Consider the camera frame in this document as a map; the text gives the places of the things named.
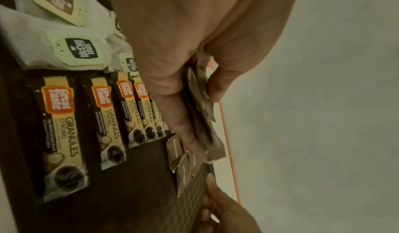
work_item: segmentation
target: hand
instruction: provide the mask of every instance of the hand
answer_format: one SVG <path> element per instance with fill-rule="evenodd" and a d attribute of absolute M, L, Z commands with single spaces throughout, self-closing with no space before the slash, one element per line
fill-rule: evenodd
<path fill-rule="evenodd" d="M 167 125 L 206 162 L 186 107 L 181 69 L 197 51 L 219 67 L 208 81 L 219 102 L 230 84 L 270 52 L 294 0 L 112 0 L 140 75 Z"/>
<path fill-rule="evenodd" d="M 202 201 L 199 233 L 261 233 L 255 219 L 217 186 L 212 174 L 207 176 L 207 193 Z M 211 218 L 214 214 L 220 223 Z"/>

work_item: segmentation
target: gray wall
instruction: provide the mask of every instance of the gray wall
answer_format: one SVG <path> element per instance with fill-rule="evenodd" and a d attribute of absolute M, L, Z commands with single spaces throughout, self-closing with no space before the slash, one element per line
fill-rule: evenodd
<path fill-rule="evenodd" d="M 399 232 L 399 0 L 297 0 L 222 104 L 263 232 Z"/>

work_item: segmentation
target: dark tray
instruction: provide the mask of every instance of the dark tray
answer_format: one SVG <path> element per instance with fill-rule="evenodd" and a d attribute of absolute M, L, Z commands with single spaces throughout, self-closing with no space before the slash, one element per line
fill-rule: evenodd
<path fill-rule="evenodd" d="M 111 9 L 110 0 L 98 0 Z M 14 8 L 13 0 L 0 4 Z M 0 170 L 19 232 L 196 232 L 204 181 L 212 166 L 177 198 L 176 177 L 169 170 L 165 143 L 170 137 L 127 152 L 127 161 L 101 171 L 93 125 L 83 90 L 76 93 L 81 149 L 90 186 L 68 197 L 42 203 L 41 127 L 36 100 L 25 86 L 26 74 L 94 76 L 100 72 L 23 72 L 0 41 Z"/>

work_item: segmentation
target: orange line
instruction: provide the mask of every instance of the orange line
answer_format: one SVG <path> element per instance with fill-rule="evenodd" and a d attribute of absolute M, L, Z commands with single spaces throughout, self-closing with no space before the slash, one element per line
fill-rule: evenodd
<path fill-rule="evenodd" d="M 213 67 L 213 62 L 212 60 L 209 61 L 208 67 L 214 71 Z M 234 189 L 236 190 L 236 195 L 237 195 L 237 202 L 238 204 L 241 205 L 241 199 L 240 199 L 240 192 L 238 191 L 238 185 L 237 185 L 237 177 L 236 177 L 236 172 L 234 170 L 234 164 L 233 164 L 233 158 L 232 158 L 232 152 L 230 150 L 230 143 L 229 139 L 227 137 L 227 130 L 226 130 L 226 125 L 224 123 L 224 115 L 223 115 L 223 109 L 222 109 L 222 104 L 219 103 L 219 108 L 220 108 L 220 114 L 222 116 L 222 123 L 223 123 L 223 129 L 224 129 L 224 137 L 226 138 L 226 145 L 227 145 L 227 150 L 229 152 L 229 160 L 230 160 L 230 166 L 232 167 L 232 174 L 233 174 L 233 181 L 234 181 Z"/>

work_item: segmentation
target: green tea bag tag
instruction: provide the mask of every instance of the green tea bag tag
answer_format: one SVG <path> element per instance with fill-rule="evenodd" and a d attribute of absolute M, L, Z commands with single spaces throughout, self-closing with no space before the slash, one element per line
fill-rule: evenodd
<path fill-rule="evenodd" d="M 116 14 L 114 11 L 111 11 L 111 22 L 114 34 L 117 35 L 118 37 L 126 39 L 125 35 L 122 32 L 121 27 L 119 26 L 118 19 L 116 18 Z"/>
<path fill-rule="evenodd" d="M 34 2 L 76 26 L 86 24 L 86 7 L 82 0 L 34 0 Z"/>
<path fill-rule="evenodd" d="M 131 76 L 139 75 L 133 53 L 119 53 L 119 61 L 121 62 L 122 71 L 129 72 Z"/>
<path fill-rule="evenodd" d="M 63 32 L 47 33 L 55 55 L 69 66 L 104 64 L 100 44 L 87 35 L 68 35 Z"/>

